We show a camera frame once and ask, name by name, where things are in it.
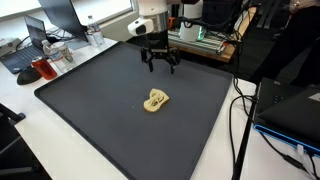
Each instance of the desk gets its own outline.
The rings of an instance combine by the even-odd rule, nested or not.
[[[106,39],[106,45],[99,49],[88,46],[76,50],[74,59],[77,64],[81,64],[115,43]],[[48,81],[42,78],[33,84],[18,86],[17,76],[10,74],[2,64],[0,77],[2,78],[0,102],[15,112],[26,114],[26,119],[15,127],[52,179],[126,179],[91,144],[34,96],[34,90]],[[254,84],[242,80],[239,86],[244,94],[249,95],[252,95],[256,88]],[[232,154],[228,133],[228,114],[229,105],[236,96],[238,94],[235,89],[230,88],[192,179],[231,178]],[[232,116],[237,152],[247,120],[241,101],[234,104]]]
[[[239,33],[241,34],[241,36],[244,35],[244,33],[246,32],[246,30],[248,29],[250,22],[252,21],[255,13],[256,13],[256,8],[250,8],[248,11],[248,14],[243,18],[243,21],[241,22],[240,26],[239,26]],[[216,54],[213,50],[211,51],[206,51],[204,49],[201,48],[195,48],[195,47],[191,47],[191,46],[184,46],[180,43],[177,43],[175,41],[169,41],[169,45],[171,47],[176,47],[179,48],[180,50],[186,51],[186,52],[190,52],[193,54],[197,54],[200,56],[204,56],[207,58],[211,58],[211,59],[216,59],[218,61],[222,61],[222,62],[230,62],[231,58],[234,56],[234,53],[236,51],[236,48],[229,44],[225,47],[225,49],[222,51],[221,54]]]

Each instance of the red object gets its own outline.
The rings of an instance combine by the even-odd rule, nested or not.
[[[36,68],[46,80],[51,80],[57,76],[56,71],[51,67],[48,61],[41,56],[32,59],[32,66]]]

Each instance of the floor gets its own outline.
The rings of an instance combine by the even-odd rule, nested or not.
[[[272,41],[273,35],[277,33],[280,27],[286,23],[288,13],[282,10],[277,12],[276,18],[272,21],[271,29],[259,29],[256,28],[257,20],[253,21],[250,25],[246,35],[244,36],[243,52],[240,56],[240,61],[231,61],[226,64],[220,61],[204,58],[201,56],[193,55],[190,53],[181,53],[181,58],[188,61],[194,61],[212,68],[218,68],[224,71],[233,73],[235,76],[241,79],[248,79],[254,70],[266,57],[270,51],[274,41]],[[145,44],[144,37],[135,37],[127,41],[138,46]],[[294,60],[287,68],[285,68],[278,77],[281,82],[290,82],[296,75],[304,60],[304,57],[308,53],[306,50],[298,58]],[[7,143],[18,136],[17,131],[9,126],[5,121],[0,121],[0,150],[5,147]],[[33,173],[0,177],[3,180],[49,180],[51,179],[47,172],[39,166],[39,162],[31,152],[29,147],[23,140],[20,140],[9,153],[4,157],[0,157],[0,169],[13,168],[13,167],[25,167],[34,166],[37,167],[37,171]]]

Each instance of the black mat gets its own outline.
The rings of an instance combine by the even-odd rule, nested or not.
[[[163,60],[150,73],[140,48],[118,43],[35,91],[129,179],[189,179],[216,121],[232,75]],[[170,97],[158,112],[152,88]]]

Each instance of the food item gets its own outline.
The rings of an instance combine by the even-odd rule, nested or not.
[[[169,100],[169,96],[159,89],[152,89],[149,94],[149,99],[143,103],[145,110],[156,112],[160,107]]]

